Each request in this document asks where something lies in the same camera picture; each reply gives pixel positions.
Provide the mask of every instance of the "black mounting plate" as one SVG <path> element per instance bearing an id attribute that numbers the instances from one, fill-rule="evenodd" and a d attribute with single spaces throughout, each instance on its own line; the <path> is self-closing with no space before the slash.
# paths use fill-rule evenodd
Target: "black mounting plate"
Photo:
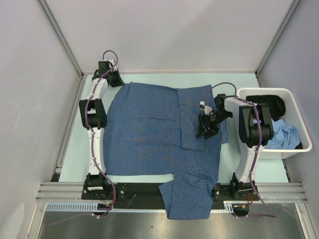
<path id="1" fill-rule="evenodd" d="M 112 190 L 112 186 L 108 185 L 109 192 Z M 111 193 L 107 193 L 105 190 L 88 190 L 88 188 L 84 185 L 82 190 L 82 200 L 112 200 L 113 195 Z"/>
<path id="2" fill-rule="evenodd" d="M 259 201 L 253 190 L 239 191 L 235 194 L 231 193 L 229 184 L 217 184 L 212 190 L 214 201 L 247 201 L 248 194 L 254 201 Z"/>

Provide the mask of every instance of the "blue cloth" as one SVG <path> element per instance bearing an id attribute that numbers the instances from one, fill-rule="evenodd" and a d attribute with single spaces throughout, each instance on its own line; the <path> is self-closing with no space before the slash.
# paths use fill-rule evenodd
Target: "blue cloth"
<path id="1" fill-rule="evenodd" d="M 211 86 L 173 89 L 130 83 L 109 108 L 104 162 L 110 175 L 174 174 L 160 185 L 168 218 L 208 218 L 211 190 L 218 181 L 226 122 L 215 137 L 196 139 L 199 102 Z M 213 103 L 213 95 L 206 97 Z"/>
<path id="2" fill-rule="evenodd" d="M 268 141 L 265 149 L 295 149 L 299 143 L 297 129 L 282 119 L 273 121 L 274 137 Z"/>

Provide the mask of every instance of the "white plastic bin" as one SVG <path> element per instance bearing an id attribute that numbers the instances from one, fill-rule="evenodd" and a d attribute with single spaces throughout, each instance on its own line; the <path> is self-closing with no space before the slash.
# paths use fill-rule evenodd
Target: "white plastic bin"
<path id="1" fill-rule="evenodd" d="M 308 152 L 312 149 L 313 144 L 291 91 L 283 88 L 241 88 L 237 95 L 243 99 L 252 95 L 277 95 L 281 97 L 286 106 L 286 113 L 281 119 L 296 127 L 300 142 L 303 144 L 303 149 L 264 149 L 260 158 L 288 158 L 296 153 Z"/>

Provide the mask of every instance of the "light blue table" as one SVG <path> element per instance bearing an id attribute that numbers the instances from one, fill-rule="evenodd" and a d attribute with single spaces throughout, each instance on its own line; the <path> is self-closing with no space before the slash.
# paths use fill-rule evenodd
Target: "light blue table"
<path id="1" fill-rule="evenodd" d="M 231 82 L 237 88 L 258 87 L 254 74 L 207 73 L 207 74 L 123 74 L 125 83 L 147 83 L 173 88 L 190 88 L 203 85 L 215 85 Z M 87 98 L 92 87 L 92 75 L 87 77 L 82 99 Z M 120 88 L 108 88 L 103 98 L 106 112 Z M 213 90 L 214 96 L 220 93 L 233 95 L 234 89 L 229 85 L 221 85 Z M 240 160 L 240 149 L 233 119 L 227 120 L 229 142 L 222 145 L 219 166 L 219 182 L 229 183 Z M 85 128 L 82 126 L 80 112 L 77 112 L 68 149 L 63 162 L 60 182 L 84 182 L 89 168 L 89 141 Z M 109 175 L 113 182 L 158 182 L 164 183 L 173 179 L 172 174 L 147 176 L 114 176 Z M 282 160 L 260 159 L 256 168 L 256 182 L 288 182 Z"/>

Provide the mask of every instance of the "purple cable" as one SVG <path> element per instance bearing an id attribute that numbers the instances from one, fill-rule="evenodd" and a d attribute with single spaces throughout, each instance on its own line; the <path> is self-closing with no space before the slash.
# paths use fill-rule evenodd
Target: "purple cable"
<path id="1" fill-rule="evenodd" d="M 230 82 L 223 82 L 223 83 L 219 83 L 213 87 L 210 88 L 209 91 L 211 91 L 212 89 L 214 89 L 216 86 L 219 86 L 219 85 L 223 85 L 223 84 L 228 84 L 228 85 L 231 85 L 234 87 L 235 89 L 235 99 L 241 101 L 241 102 L 244 102 L 246 104 L 249 104 L 251 105 L 253 108 L 254 108 L 254 111 L 255 111 L 255 115 L 256 115 L 256 120 L 257 120 L 257 126 L 258 126 L 258 131 L 259 131 L 259 142 L 258 142 L 258 146 L 256 148 L 256 151 L 255 151 L 255 155 L 254 155 L 254 159 L 253 159 L 253 163 L 251 165 L 251 168 L 250 168 L 250 171 L 249 171 L 249 181 L 250 181 L 250 184 L 254 190 L 254 192 L 256 193 L 257 197 L 259 198 L 259 200 L 261 201 L 261 203 L 264 205 L 264 207 L 272 214 L 272 215 L 269 215 L 269 214 L 251 214 L 251 215 L 247 215 L 247 216 L 242 216 L 242 217 L 238 217 L 235 213 L 233 213 L 233 215 L 236 217 L 236 218 L 247 218 L 247 217 L 271 217 L 271 218 L 276 218 L 277 215 L 276 213 L 271 209 L 269 208 L 269 206 L 264 202 L 264 200 L 260 197 L 260 195 L 258 194 L 256 188 L 255 188 L 255 185 L 253 184 L 253 180 L 252 180 L 252 172 L 254 171 L 254 168 L 255 168 L 255 165 L 256 165 L 256 162 L 257 162 L 257 157 L 258 157 L 258 151 L 259 151 L 259 148 L 261 146 L 261 143 L 262 143 L 262 131 L 261 131 L 261 125 L 260 125 L 260 119 L 259 119 L 259 115 L 258 115 L 258 110 L 257 110 L 257 107 L 255 106 L 254 103 L 252 102 L 249 102 L 247 100 L 244 100 L 242 98 L 239 98 L 237 96 L 237 88 L 236 86 L 233 84 L 233 83 L 230 83 Z M 207 96 L 207 94 L 209 93 L 209 91 L 205 94 L 204 96 L 204 100 L 205 101 L 205 98 Z"/>

